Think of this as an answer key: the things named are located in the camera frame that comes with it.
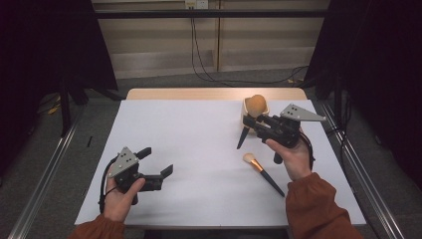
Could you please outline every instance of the orange sleeve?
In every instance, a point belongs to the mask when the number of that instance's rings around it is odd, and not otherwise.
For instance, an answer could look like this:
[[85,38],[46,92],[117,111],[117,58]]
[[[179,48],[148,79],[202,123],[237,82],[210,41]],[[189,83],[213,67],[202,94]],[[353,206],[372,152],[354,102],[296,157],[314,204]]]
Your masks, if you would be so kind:
[[335,188],[317,173],[290,182],[288,188],[286,211],[295,239],[363,238],[347,210],[335,204]]
[[83,223],[68,239],[123,239],[124,224],[110,221],[101,214],[96,220]]

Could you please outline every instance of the black curtain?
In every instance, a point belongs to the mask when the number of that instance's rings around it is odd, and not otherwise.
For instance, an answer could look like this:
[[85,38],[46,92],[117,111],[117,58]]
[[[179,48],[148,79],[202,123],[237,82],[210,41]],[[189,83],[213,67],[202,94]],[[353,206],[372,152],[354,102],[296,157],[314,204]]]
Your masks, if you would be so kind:
[[77,103],[83,88],[117,90],[98,20],[87,13],[94,13],[90,0],[0,1],[0,175],[33,127],[41,98],[58,92],[64,77]]

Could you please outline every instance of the gray floor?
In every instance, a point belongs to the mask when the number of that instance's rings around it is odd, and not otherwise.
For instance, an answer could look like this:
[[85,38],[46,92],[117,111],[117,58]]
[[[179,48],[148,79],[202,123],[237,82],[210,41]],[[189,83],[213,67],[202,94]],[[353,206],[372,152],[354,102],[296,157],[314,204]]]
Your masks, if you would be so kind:
[[[287,78],[291,71],[248,71],[231,73],[214,73],[217,80],[251,81],[255,83],[227,83],[233,87],[293,87],[295,84],[282,82],[262,84],[262,82],[279,81]],[[300,72],[295,79],[302,79]],[[195,75],[169,76],[145,79],[119,80],[118,94],[125,96],[132,88],[192,88],[192,87],[226,87],[225,85],[200,80]],[[321,112],[321,105],[332,105],[332,97],[319,102],[314,89],[306,89],[309,99],[314,101],[316,110]],[[64,153],[53,180],[47,185],[47,193],[41,198],[40,208],[30,227],[24,233],[28,238],[66,238],[74,229],[74,221],[85,197],[98,160],[106,145],[106,139],[117,113],[119,103],[113,102],[95,92],[88,91],[90,102],[85,107],[72,106],[74,116],[83,112],[69,148]],[[48,109],[53,102],[40,108]],[[40,113],[34,132],[19,152],[14,163],[4,175],[0,188],[0,238],[7,238],[37,187],[51,156],[60,140],[60,111],[53,115]],[[347,127],[347,135],[373,184],[383,198],[387,208],[403,233],[403,238],[420,238],[422,235],[422,192],[397,166],[388,148],[379,145],[375,134],[359,111],[352,108],[352,117]],[[339,143],[334,134],[328,136],[334,151],[339,157]],[[361,203],[361,209],[373,224],[380,238],[392,238],[384,230],[374,210],[370,198],[354,171],[344,160],[350,184]],[[376,238],[369,225],[360,226],[358,230],[365,238]],[[127,229],[126,238],[142,238],[138,229]],[[230,230],[230,231],[165,231],[163,238],[287,238],[284,230]]]

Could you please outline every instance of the sleeve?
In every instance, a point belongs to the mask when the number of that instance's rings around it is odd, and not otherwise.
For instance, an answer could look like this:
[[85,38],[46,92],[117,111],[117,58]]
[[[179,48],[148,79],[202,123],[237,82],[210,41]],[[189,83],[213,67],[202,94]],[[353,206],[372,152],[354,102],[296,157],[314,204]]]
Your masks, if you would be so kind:
[[68,239],[123,239],[124,224],[110,221],[101,214],[96,220],[83,223]]
[[335,204],[335,188],[317,173],[290,182],[288,188],[286,211],[295,239],[363,238],[347,210]]

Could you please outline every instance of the black brush handle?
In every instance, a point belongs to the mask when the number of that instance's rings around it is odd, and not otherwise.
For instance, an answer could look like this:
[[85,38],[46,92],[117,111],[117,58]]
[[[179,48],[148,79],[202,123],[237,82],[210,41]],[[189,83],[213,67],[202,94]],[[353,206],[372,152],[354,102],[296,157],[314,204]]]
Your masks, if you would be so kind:
[[263,175],[263,177],[270,182],[270,184],[283,196],[285,197],[285,193],[283,192],[283,190],[279,187],[279,185],[277,185],[277,183],[273,180],[273,178],[270,176],[270,174],[267,173],[266,170],[262,170],[261,171],[261,175]]

